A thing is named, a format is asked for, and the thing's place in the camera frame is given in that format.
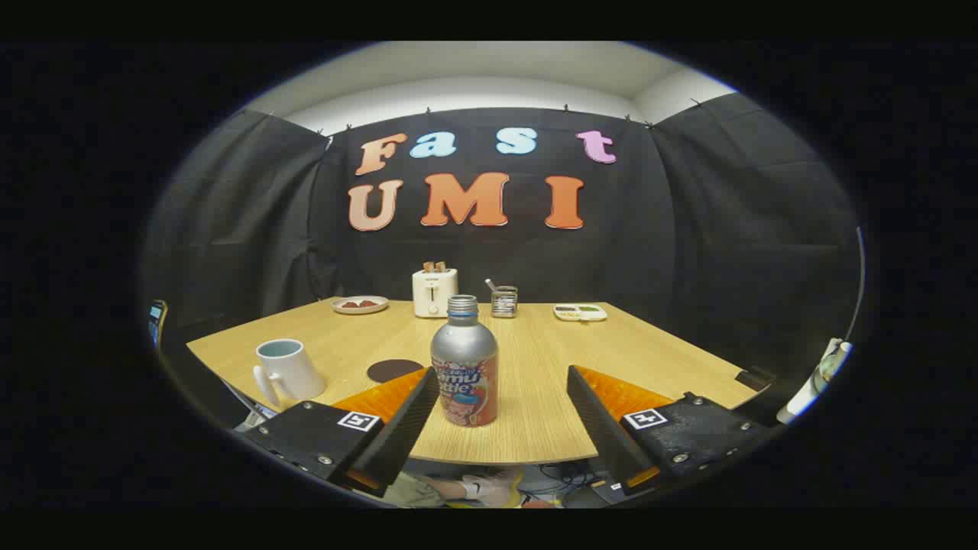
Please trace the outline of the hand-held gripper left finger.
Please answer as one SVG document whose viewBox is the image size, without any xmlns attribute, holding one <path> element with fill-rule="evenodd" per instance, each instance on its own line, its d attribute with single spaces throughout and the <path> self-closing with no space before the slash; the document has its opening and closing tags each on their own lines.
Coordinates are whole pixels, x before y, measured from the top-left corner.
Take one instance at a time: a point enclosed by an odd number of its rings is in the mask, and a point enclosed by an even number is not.
<svg viewBox="0 0 978 550">
<path fill-rule="evenodd" d="M 273 459 L 343 490 L 383 497 L 439 396 L 426 367 L 333 405 L 301 401 L 242 438 Z"/>
</svg>

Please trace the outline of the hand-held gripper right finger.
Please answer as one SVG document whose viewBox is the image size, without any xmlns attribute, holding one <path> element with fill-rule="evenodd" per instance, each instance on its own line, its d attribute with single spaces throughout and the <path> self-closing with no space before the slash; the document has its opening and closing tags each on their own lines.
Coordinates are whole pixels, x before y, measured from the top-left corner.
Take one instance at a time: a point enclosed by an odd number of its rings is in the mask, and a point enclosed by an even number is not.
<svg viewBox="0 0 978 550">
<path fill-rule="evenodd" d="M 715 469 L 761 445 L 761 422 L 687 391 L 669 398 L 572 365 L 566 393 L 598 459 L 626 495 Z"/>
</svg>

